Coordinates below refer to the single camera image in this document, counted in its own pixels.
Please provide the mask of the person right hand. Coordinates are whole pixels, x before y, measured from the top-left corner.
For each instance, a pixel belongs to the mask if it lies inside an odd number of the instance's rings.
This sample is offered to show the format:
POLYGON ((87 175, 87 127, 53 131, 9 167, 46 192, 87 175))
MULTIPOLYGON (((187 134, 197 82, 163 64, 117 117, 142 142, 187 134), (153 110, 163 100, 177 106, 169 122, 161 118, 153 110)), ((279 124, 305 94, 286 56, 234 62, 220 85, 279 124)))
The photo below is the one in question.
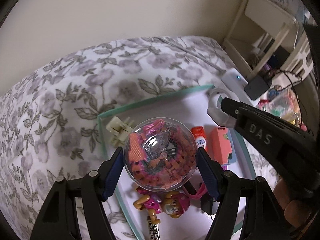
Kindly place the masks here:
POLYGON ((278 181, 273 192, 284 210, 286 220, 296 229, 300 228, 301 233, 305 233, 318 213, 312 213, 311 203, 294 198, 283 178, 278 181))

